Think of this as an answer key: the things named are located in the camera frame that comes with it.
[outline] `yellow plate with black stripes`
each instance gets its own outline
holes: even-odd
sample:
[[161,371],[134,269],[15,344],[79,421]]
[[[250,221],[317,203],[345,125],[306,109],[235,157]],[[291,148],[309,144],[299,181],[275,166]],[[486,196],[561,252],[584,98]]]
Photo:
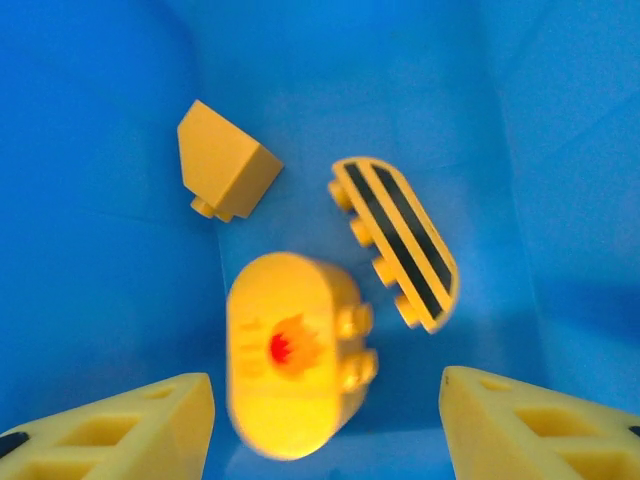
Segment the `yellow plate with black stripes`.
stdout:
[[396,306],[407,325],[435,333],[458,298],[458,267],[411,186],[382,160],[353,157],[333,165],[329,192],[344,211],[355,210],[351,229],[363,247],[375,244],[380,280],[403,291]]

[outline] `yellow lego brick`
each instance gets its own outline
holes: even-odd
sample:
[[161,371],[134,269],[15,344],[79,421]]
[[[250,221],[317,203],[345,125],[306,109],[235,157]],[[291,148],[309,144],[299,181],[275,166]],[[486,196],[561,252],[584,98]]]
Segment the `yellow lego brick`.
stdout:
[[363,247],[375,244],[380,280],[400,285],[396,305],[405,322],[435,333],[449,319],[458,298],[458,268],[405,177],[369,157],[333,165],[329,192],[344,211],[355,210],[351,229]]
[[191,206],[205,217],[246,218],[282,162],[245,132],[196,100],[178,126],[185,187]]
[[16,427],[3,480],[198,480],[213,428],[209,377],[186,374]]
[[448,367],[440,415],[457,480],[640,480],[640,417],[620,410]]
[[376,375],[364,342],[372,322],[333,265],[272,253],[245,267],[227,299],[228,403],[244,441],[279,460],[324,445]]

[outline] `blue bin wall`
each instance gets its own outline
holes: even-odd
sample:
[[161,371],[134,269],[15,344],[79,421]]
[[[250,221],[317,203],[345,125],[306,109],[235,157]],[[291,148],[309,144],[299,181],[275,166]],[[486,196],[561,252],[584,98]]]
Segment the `blue bin wall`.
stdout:
[[[50,3],[0,7],[0,428],[199,370],[205,478],[453,479],[446,365],[640,412],[638,7]],[[175,127],[196,97],[286,165],[247,220],[188,206]],[[458,261],[438,335],[404,325],[326,192],[349,155],[401,168]],[[245,448],[224,405],[224,295],[273,250],[353,274],[381,359],[358,414],[293,463]]]

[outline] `blue plastic bin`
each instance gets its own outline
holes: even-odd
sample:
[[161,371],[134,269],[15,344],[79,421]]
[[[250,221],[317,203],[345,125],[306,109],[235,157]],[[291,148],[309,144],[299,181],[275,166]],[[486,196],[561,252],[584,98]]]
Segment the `blue plastic bin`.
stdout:
[[[5,1],[0,55],[0,430],[207,371],[207,479],[453,479],[446,365],[640,413],[640,3]],[[247,220],[189,208],[175,129],[195,98],[286,165]],[[350,155],[398,166],[458,261],[435,336],[326,191]],[[224,407],[225,293],[274,250],[354,275],[381,362],[292,463]]]

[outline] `yellow plastic part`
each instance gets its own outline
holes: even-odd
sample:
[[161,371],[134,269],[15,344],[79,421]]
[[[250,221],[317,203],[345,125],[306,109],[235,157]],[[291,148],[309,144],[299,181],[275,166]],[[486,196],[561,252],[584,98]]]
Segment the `yellow plastic part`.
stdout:
[[405,322],[435,333],[458,299],[458,267],[411,186],[375,158],[347,158],[333,172],[329,192],[342,210],[355,209],[351,229],[358,243],[380,251],[373,266],[382,283],[400,285],[396,305]]
[[213,428],[209,377],[180,375],[10,430],[30,439],[3,480],[199,480]]
[[639,480],[640,417],[465,367],[440,414],[457,480]]
[[372,322],[340,268],[292,253],[246,266],[227,299],[228,405],[244,441],[279,460],[323,446],[377,373]]
[[282,162],[238,127],[196,100],[178,126],[185,187],[194,210],[224,222],[246,218]]

